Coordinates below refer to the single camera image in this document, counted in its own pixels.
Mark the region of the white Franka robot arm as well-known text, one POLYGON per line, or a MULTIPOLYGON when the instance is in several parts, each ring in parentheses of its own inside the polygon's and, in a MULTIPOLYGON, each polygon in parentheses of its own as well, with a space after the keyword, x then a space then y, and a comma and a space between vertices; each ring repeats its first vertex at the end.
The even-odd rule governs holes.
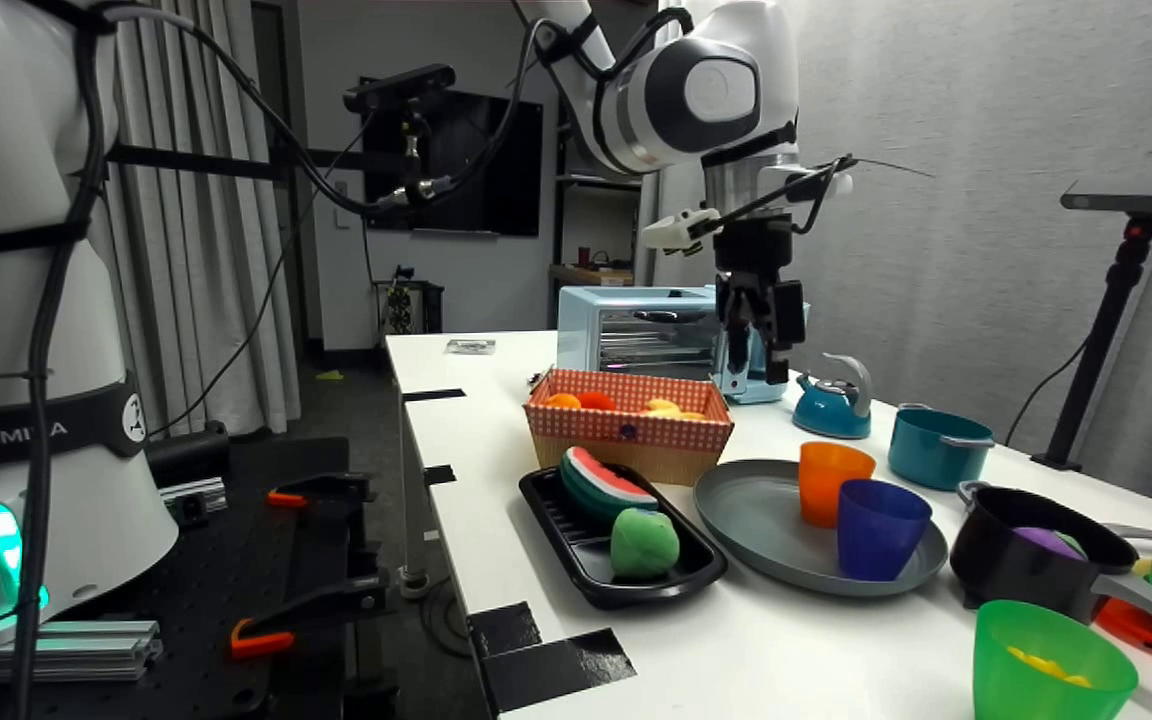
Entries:
MULTIPOLYGON (((0 643, 88 604, 176 542, 145 456, 93 209, 113 153, 113 40, 154 0, 0 0, 0 643)), ((709 229, 795 163, 786 0, 721 0, 677 40, 610 52, 586 0, 520 0, 581 137, 621 171, 728 153, 709 229)))

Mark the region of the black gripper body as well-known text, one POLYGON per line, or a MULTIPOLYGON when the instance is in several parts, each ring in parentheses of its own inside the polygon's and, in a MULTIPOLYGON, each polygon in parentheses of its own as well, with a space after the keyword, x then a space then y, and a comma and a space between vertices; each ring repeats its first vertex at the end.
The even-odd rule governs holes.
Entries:
POLYGON ((714 235, 721 324, 728 331, 754 327, 768 349, 804 339, 804 283, 786 281, 792 223, 736 218, 714 235))

